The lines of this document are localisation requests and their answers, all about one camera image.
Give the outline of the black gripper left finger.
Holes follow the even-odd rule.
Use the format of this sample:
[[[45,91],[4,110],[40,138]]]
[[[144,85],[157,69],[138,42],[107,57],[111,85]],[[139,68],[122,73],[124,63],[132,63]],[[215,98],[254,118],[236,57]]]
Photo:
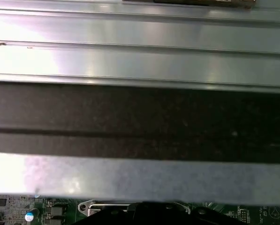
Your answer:
[[[84,225],[144,225],[155,218],[158,204],[140,202],[122,206],[103,206],[95,214],[83,219]]]

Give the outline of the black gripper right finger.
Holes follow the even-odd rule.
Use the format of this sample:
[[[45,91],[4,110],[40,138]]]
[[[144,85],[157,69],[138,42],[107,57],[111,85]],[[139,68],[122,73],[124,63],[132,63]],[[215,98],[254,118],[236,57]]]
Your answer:
[[[161,219],[173,225],[243,225],[236,218],[219,213],[206,207],[196,207],[190,211],[181,210],[176,204],[167,204]]]

